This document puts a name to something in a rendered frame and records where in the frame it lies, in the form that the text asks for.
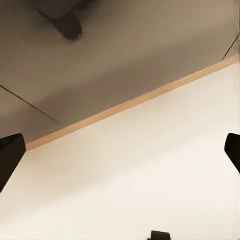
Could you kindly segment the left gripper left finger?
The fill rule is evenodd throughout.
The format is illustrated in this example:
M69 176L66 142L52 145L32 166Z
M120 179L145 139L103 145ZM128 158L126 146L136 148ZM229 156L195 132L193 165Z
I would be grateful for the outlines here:
M0 138L0 193L25 153L26 144L21 133Z

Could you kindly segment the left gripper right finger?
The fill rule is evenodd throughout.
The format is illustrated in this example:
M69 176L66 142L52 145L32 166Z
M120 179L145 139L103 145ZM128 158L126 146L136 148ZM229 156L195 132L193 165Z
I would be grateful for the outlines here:
M229 133L227 135L224 151L240 173L240 134Z

